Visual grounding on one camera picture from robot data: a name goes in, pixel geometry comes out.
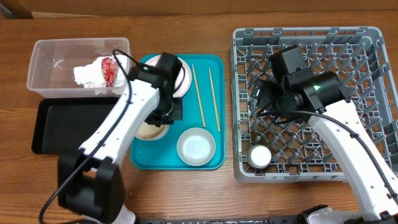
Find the white napkin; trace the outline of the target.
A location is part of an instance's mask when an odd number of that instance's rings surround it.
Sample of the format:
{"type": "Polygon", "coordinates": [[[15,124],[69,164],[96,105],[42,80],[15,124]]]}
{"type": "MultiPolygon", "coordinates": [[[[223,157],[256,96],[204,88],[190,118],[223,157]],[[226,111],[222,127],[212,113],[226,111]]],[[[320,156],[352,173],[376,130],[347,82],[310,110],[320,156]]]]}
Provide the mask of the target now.
{"type": "MultiPolygon", "coordinates": [[[[98,57],[96,60],[94,60],[94,62],[88,65],[75,67],[73,69],[75,82],[78,85],[83,85],[85,88],[106,87],[105,80],[101,72],[101,61],[105,57],[111,57],[116,61],[114,56],[103,56],[103,57],[98,57]]],[[[120,87],[123,86],[124,84],[125,84],[125,77],[123,75],[123,72],[121,71],[121,68],[118,66],[116,82],[113,87],[120,87]]]]}

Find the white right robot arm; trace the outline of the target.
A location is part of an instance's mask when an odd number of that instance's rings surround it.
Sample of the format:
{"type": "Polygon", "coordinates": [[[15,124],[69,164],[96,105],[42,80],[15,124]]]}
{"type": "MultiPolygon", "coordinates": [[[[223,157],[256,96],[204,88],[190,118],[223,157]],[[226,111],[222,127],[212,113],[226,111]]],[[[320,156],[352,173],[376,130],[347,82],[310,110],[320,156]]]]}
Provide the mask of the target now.
{"type": "Polygon", "coordinates": [[[308,123],[325,141],[359,206],[353,213],[317,205],[295,222],[397,223],[397,177],[361,124],[348,87],[335,72],[315,74],[296,45],[272,54],[269,63],[275,81],[256,83],[256,115],[308,123]]]}

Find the red snack wrapper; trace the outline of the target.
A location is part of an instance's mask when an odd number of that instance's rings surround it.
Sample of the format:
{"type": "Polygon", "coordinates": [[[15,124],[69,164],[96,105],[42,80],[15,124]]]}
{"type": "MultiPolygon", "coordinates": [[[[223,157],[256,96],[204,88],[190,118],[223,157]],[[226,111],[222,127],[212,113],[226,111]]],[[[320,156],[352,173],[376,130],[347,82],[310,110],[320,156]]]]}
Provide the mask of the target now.
{"type": "Polygon", "coordinates": [[[101,72],[105,80],[106,87],[113,87],[116,82],[118,64],[111,57],[105,57],[101,61],[101,72]]]}

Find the small pink bowl with crumbs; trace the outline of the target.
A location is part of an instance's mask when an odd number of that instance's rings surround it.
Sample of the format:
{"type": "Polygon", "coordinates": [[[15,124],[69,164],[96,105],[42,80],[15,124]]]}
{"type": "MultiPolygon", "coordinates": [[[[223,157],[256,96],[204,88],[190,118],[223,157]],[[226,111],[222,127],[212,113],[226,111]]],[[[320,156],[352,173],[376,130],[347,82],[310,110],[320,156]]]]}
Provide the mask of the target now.
{"type": "Polygon", "coordinates": [[[159,127],[144,122],[138,129],[135,137],[143,141],[154,141],[164,137],[169,130],[168,124],[161,124],[159,127]]]}

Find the white paper cup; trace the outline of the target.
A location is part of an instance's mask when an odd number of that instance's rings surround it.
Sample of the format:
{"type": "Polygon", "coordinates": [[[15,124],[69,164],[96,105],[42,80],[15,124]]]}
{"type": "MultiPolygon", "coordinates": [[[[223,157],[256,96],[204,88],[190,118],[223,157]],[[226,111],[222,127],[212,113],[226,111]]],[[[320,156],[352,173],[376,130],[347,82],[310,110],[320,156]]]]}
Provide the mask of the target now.
{"type": "Polygon", "coordinates": [[[246,154],[247,163],[254,169],[265,169],[272,159],[271,151],[263,145],[251,146],[246,154]]]}

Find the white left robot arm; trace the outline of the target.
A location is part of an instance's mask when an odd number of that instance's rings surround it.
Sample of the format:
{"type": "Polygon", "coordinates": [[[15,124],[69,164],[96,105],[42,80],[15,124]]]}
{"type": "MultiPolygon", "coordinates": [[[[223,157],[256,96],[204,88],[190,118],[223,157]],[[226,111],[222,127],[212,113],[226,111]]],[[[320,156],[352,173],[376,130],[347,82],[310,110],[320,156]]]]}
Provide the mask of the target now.
{"type": "Polygon", "coordinates": [[[137,62],[123,73],[126,88],[99,128],[77,150],[59,156],[58,188],[42,207],[40,223],[54,200],[82,215],[78,223],[139,223],[124,204],[121,164],[142,123],[181,118],[173,97],[181,70],[179,58],[164,52],[154,66],[137,62]]]}

